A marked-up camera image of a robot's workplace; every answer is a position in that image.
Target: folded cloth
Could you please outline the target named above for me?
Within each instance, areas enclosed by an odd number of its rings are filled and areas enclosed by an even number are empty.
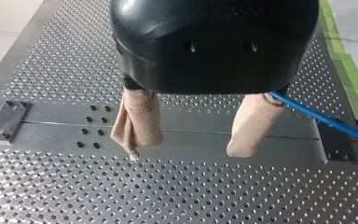
[[[269,93],[248,94],[243,98],[227,146],[230,157],[250,157],[275,119],[283,112],[283,103]]]
[[[136,148],[162,144],[159,101],[151,91],[124,90],[111,138],[121,145],[132,161],[139,158]]]

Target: black device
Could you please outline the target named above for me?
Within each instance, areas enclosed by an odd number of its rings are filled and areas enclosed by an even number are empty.
[[[257,93],[287,87],[319,0],[111,0],[126,86],[162,93]]]

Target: blue cable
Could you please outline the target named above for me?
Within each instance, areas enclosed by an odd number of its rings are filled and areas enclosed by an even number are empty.
[[[280,95],[279,93],[275,92],[275,91],[272,91],[270,92],[269,94],[271,94],[272,97],[274,97],[275,99],[277,100],[280,100],[281,102],[287,104],[287,105],[290,105],[292,108],[296,109],[296,110],[299,110],[307,115],[310,115],[311,117],[317,119],[317,120],[320,120],[321,122],[325,123],[325,124],[328,124],[329,126],[331,127],[334,127],[344,133],[347,133],[347,134],[350,134],[350,135],[353,135],[353,136],[356,136],[358,137],[358,130],[356,129],[353,129],[347,125],[344,125],[340,122],[337,122],[333,119],[330,119],[328,117],[326,117],[325,115],[321,114],[321,113],[318,113],[316,111],[313,111],[303,105],[300,105],[298,104],[297,102],[295,101],[292,101],[282,95]]]

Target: metal bracket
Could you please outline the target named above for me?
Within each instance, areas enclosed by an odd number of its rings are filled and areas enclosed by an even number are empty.
[[[328,161],[356,162],[355,153],[351,147],[350,137],[327,124],[316,122],[324,154]]]
[[[0,110],[0,144],[10,144],[31,104],[6,101]]]

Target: hole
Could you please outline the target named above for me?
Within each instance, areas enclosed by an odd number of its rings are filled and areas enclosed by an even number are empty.
[[[244,43],[244,49],[248,52],[257,52],[258,46],[255,41],[246,41]]]
[[[185,50],[188,50],[192,53],[196,52],[196,49],[197,49],[197,45],[194,44],[192,41],[185,42],[184,47],[185,47]]]

